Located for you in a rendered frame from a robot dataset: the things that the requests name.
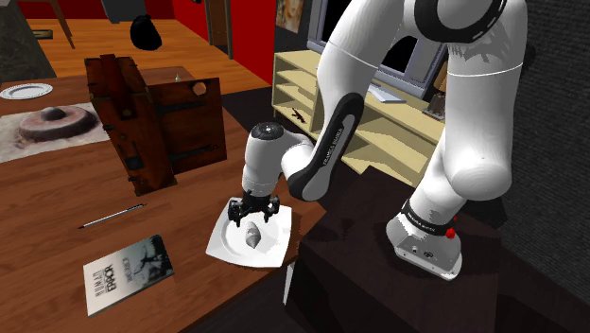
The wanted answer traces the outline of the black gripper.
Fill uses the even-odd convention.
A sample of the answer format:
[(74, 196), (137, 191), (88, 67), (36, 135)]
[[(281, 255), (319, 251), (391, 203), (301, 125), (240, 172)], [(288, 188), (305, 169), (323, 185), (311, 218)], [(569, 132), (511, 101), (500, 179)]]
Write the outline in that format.
[(276, 214), (280, 209), (280, 199), (278, 196), (266, 195), (257, 197), (252, 194), (251, 190), (243, 192), (242, 201), (230, 200), (228, 204), (228, 219), (234, 221), (237, 227), (240, 227), (240, 221), (249, 213), (264, 212), (265, 223), (269, 218)]

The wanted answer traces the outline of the white square plate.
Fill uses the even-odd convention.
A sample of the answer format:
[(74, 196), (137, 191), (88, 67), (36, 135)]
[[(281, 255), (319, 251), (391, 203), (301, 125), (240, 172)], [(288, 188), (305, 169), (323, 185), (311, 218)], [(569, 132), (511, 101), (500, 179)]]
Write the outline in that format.
[[(230, 200), (241, 201), (237, 197), (231, 197), (228, 200), (217, 219), (206, 253), (222, 261), (245, 267), (281, 267), (291, 234), (291, 208), (281, 205), (278, 213), (271, 216), (268, 223), (264, 221), (263, 212), (249, 214), (240, 221), (240, 227), (237, 227), (234, 221), (228, 219)], [(248, 221), (253, 221), (262, 235), (255, 249), (245, 242), (245, 225)]]

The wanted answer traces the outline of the dark robot stand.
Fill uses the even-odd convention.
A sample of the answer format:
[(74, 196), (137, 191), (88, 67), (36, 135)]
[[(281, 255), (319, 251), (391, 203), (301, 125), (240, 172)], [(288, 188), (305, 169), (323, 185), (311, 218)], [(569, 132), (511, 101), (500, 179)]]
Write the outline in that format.
[(590, 333), (590, 307), (460, 214), (449, 282), (399, 258), (387, 222), (412, 188), (368, 167), (303, 237), (286, 303), (311, 333)]

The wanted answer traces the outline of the brown wooden case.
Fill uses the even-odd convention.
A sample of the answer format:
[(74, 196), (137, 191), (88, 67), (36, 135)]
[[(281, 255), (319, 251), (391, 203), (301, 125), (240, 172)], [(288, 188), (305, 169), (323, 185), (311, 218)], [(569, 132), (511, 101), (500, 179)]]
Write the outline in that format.
[(136, 196), (227, 158), (218, 78), (148, 85), (132, 58), (113, 54), (84, 65), (90, 100)]

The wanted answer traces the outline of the black and white book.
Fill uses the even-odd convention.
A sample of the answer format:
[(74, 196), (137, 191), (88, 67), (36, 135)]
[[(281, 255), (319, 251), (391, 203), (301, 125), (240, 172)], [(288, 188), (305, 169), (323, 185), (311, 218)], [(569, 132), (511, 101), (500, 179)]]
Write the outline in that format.
[(83, 266), (89, 317), (174, 274), (160, 235), (143, 239)]

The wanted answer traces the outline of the black and silver pen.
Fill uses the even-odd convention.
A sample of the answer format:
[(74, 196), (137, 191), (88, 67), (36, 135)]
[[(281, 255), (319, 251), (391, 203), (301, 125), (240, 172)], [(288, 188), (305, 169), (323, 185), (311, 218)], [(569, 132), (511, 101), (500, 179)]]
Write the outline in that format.
[(105, 220), (108, 220), (108, 219), (113, 219), (113, 218), (116, 218), (116, 217), (122, 216), (122, 215), (124, 215), (124, 214), (127, 214), (127, 213), (129, 213), (129, 212), (131, 212), (131, 211), (134, 211), (134, 210), (136, 210), (136, 209), (139, 209), (139, 208), (141, 208), (141, 207), (144, 207), (144, 206), (146, 206), (146, 205), (147, 205), (146, 203), (140, 203), (140, 204), (134, 205), (134, 206), (132, 206), (132, 207), (129, 207), (129, 208), (125, 209), (125, 210), (122, 210), (122, 211), (119, 211), (119, 212), (116, 212), (116, 213), (110, 214), (109, 216), (106, 216), (106, 217), (103, 217), (103, 218), (100, 218), (100, 219), (96, 219), (96, 220), (93, 220), (93, 221), (87, 222), (87, 223), (85, 223), (85, 224), (83, 224), (83, 225), (80, 225), (80, 226), (78, 227), (78, 229), (84, 229), (84, 228), (87, 228), (87, 227), (93, 226), (93, 225), (95, 225), (95, 224), (98, 224), (98, 223), (100, 223), (100, 222), (102, 222), (102, 221), (105, 221)]

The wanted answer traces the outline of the beige open shelf unit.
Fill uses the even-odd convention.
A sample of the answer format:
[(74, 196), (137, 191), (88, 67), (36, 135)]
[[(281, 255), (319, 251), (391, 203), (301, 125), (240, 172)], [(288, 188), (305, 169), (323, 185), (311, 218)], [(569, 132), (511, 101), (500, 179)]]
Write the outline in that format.
[[(311, 50), (274, 55), (272, 106), (316, 139), (323, 124), (323, 104), (317, 86), (321, 55)], [(365, 109), (342, 161), (357, 173), (375, 167), (417, 186), (441, 137), (444, 123), (422, 112), (427, 103), (376, 80), (372, 86), (401, 98), (381, 102), (365, 97)]]

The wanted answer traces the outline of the dark wooden door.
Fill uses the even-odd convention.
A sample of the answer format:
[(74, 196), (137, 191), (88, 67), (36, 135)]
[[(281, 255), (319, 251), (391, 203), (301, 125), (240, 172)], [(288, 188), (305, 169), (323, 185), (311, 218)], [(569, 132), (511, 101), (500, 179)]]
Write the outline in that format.
[(234, 58), (231, 0), (203, 0), (209, 45)]

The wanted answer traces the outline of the brown wooden table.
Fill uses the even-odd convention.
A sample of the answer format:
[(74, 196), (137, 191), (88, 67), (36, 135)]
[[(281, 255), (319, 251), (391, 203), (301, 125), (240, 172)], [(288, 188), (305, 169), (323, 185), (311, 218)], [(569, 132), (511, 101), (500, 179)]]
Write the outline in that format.
[[(229, 114), (223, 122), (224, 161), (142, 197), (108, 142), (0, 164), (0, 333), (304, 333), (285, 312), (283, 271), (206, 253), (225, 203), (241, 193), (248, 134)], [(157, 234), (174, 274), (89, 317), (83, 266)]]

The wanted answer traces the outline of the black rounded vase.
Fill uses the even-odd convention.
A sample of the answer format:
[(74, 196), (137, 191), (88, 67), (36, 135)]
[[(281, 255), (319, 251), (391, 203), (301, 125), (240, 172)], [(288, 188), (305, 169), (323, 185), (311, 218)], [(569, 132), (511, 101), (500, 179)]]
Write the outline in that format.
[(154, 51), (162, 46), (162, 38), (147, 14), (138, 15), (130, 26), (130, 40), (141, 50)]

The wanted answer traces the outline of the round millstone on pale base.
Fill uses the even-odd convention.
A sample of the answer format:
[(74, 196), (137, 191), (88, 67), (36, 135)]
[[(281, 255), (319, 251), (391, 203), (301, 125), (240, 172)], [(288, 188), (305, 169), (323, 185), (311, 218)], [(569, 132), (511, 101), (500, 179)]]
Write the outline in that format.
[(0, 163), (108, 140), (91, 103), (0, 116)]

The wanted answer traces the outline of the grey framed window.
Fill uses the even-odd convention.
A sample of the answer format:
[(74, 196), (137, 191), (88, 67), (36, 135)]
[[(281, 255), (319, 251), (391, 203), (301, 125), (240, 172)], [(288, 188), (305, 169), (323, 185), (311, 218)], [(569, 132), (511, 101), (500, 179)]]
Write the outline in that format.
[[(321, 54), (340, 16), (351, 0), (313, 0), (306, 46)], [(373, 77), (381, 90), (385, 85), (406, 94), (424, 98), (436, 77), (446, 46), (423, 37), (409, 35), (399, 27), (386, 57)]]

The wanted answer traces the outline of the white round plate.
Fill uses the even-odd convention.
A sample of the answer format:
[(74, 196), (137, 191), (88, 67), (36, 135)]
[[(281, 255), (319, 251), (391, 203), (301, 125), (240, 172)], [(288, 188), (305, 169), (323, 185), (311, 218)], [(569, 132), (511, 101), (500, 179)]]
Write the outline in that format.
[(46, 96), (53, 91), (53, 86), (46, 83), (24, 83), (10, 86), (0, 92), (6, 100), (27, 100)]

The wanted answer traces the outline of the wall picture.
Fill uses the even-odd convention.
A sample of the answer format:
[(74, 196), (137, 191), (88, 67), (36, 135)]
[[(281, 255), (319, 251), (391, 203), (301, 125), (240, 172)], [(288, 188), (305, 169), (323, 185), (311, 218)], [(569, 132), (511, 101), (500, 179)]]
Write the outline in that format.
[(277, 0), (275, 25), (298, 33), (303, 15), (304, 0)]

